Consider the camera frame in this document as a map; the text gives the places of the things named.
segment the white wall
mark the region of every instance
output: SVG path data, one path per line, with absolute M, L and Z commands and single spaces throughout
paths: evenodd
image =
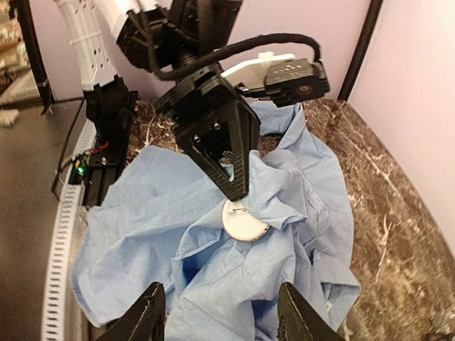
M 171 0 L 159 2 L 169 6 Z M 280 31 L 313 36 L 322 46 L 323 61 L 332 86 L 329 97 L 335 98 L 348 69 L 369 2 L 369 0 L 245 0 L 232 32 L 231 42 Z M 41 53 L 55 97 L 65 99 L 80 96 L 82 90 L 77 59 L 68 45 L 68 30 L 57 6 L 52 0 L 33 0 L 31 7 Z M 131 89 L 140 90 L 144 97 L 153 97 L 163 94 L 172 86 L 135 70 L 126 58 L 116 51 L 114 39 L 109 36 L 107 29 L 103 36 L 107 48 L 115 50 L 112 59 Z M 271 45 L 230 58 L 224 66 L 230 67 L 242 60 L 256 58 L 258 52 L 268 50 L 273 50 L 276 54 L 292 52 L 298 57 L 312 56 L 309 49 L 299 45 Z
M 455 252 L 455 1 L 385 0 L 350 103 Z

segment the white round object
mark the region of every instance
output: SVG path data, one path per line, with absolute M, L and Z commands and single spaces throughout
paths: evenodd
M 239 242 L 253 242 L 269 230 L 269 225 L 248 213 L 240 201 L 226 200 L 221 211 L 221 221 L 227 234 Z

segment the marble surface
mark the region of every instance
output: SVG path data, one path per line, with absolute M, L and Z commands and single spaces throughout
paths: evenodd
M 304 104 L 311 132 L 337 154 L 355 218 L 352 270 L 362 294 L 339 333 L 347 340 L 422 340 L 455 330 L 455 262 L 416 190 L 346 103 Z M 178 151 L 173 123 L 139 101 L 129 162 L 145 146 Z M 261 138 L 261 154 L 276 148 Z

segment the metal frame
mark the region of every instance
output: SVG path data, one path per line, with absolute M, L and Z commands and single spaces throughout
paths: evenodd
M 14 0 L 17 3 L 18 21 L 21 25 L 23 41 L 26 44 L 28 59 L 30 66 L 35 77 L 36 85 L 40 94 L 43 105 L 47 108 L 50 104 L 54 103 L 52 90 L 50 89 L 48 74 L 44 68 L 43 58 L 41 56 L 38 38 L 36 37 L 35 25 L 33 24 L 33 17 L 31 14 L 31 7 L 29 0 Z M 16 105 L 22 107 L 28 103 L 18 102 Z

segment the blue cloth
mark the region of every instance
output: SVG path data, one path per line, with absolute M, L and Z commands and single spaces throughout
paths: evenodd
M 122 316 L 159 281 L 166 340 L 275 340 L 278 290 L 289 281 L 340 326 L 360 287 L 338 160 L 309 133 L 300 105 L 252 107 L 261 134 L 284 134 L 262 160 L 251 152 L 242 201 L 273 228 L 256 242 L 232 240 L 220 218 L 225 197 L 191 159 L 145 148 L 88 214 L 73 289 L 93 325 Z

